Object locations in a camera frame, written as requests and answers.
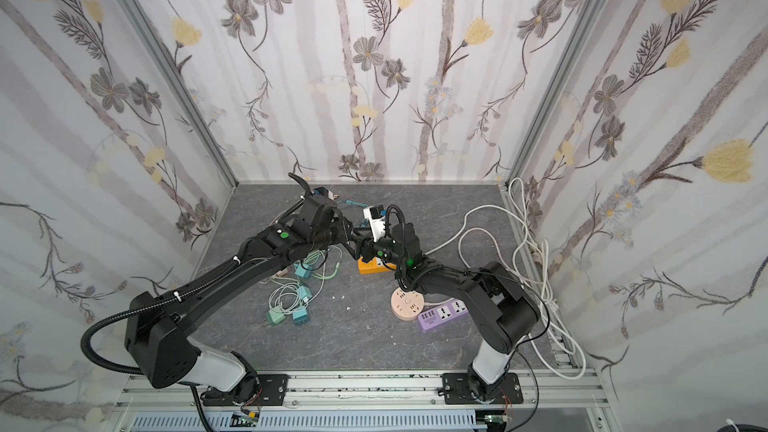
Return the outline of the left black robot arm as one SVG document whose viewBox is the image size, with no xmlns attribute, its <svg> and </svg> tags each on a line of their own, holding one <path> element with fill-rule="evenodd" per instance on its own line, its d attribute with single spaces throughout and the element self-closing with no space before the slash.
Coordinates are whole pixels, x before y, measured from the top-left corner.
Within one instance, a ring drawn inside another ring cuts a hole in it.
<svg viewBox="0 0 768 432">
<path fill-rule="evenodd" d="M 315 251 L 347 247 L 352 239 L 353 225 L 339 212 L 332 193 L 297 175 L 291 178 L 303 193 L 275 223 L 245 239 L 234 256 L 197 279 L 157 296 L 143 292 L 127 310 L 92 324 L 80 339 L 83 355 L 103 369 L 142 375 L 155 388 L 200 383 L 201 373 L 214 369 L 202 346 L 190 338 L 200 325 L 257 282 Z M 126 324 L 124 347 L 132 365 L 113 362 L 92 345 L 99 331 L 118 322 Z"/>
</svg>

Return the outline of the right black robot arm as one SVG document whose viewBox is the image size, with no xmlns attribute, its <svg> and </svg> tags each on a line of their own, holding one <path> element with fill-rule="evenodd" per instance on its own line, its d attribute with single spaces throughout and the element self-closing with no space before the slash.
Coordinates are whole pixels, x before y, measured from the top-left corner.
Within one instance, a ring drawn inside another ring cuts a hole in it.
<svg viewBox="0 0 768 432">
<path fill-rule="evenodd" d="M 535 301 L 502 264 L 482 267 L 445 265 L 425 254 L 411 223 L 387 227 L 382 233 L 352 229 L 354 251 L 364 261 L 378 258 L 394 266 L 394 277 L 405 292 L 441 294 L 464 303 L 482 337 L 467 369 L 473 398 L 487 402 L 500 393 L 511 357 L 541 319 Z"/>
</svg>

